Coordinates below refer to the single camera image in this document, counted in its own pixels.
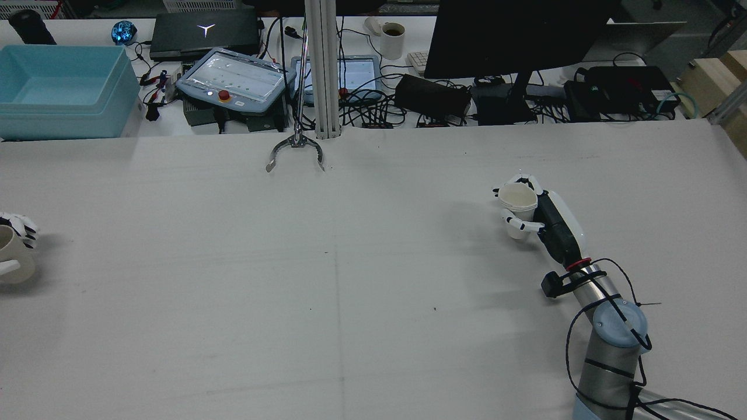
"blue led device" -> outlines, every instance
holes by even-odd
[[[121,20],[111,29],[111,40],[117,45],[130,45],[135,42],[137,28],[128,20]]]

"red ring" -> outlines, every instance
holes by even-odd
[[[566,267],[565,270],[566,271],[570,271],[573,267],[575,267],[577,265],[580,265],[580,264],[583,264],[584,262],[590,262],[590,261],[592,261],[592,259],[590,259],[590,258],[585,258],[585,259],[582,259],[580,261],[576,261],[573,264],[571,264],[568,267]]]

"computer monitor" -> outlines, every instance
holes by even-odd
[[[424,76],[518,73],[505,97],[491,107],[498,123],[534,120],[524,101],[532,72],[583,60],[620,2],[441,0]]]

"light blue plastic bin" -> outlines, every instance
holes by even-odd
[[[122,46],[6,46],[0,138],[119,137],[139,91]]]

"green cable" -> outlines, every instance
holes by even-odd
[[[662,99],[661,101],[659,101],[659,106],[656,107],[656,114],[655,115],[659,115],[659,113],[661,112],[661,107],[664,106],[664,102],[666,102],[667,99],[669,99],[669,98],[671,98],[673,96],[684,96],[684,97],[688,98],[690,100],[690,102],[692,102],[692,106],[695,108],[695,112],[693,113],[692,117],[693,118],[697,118],[698,117],[698,111],[699,111],[699,109],[698,109],[698,103],[695,101],[695,98],[693,98],[692,96],[690,96],[689,93],[684,93],[684,92],[672,92],[669,95],[664,96],[664,99]]]

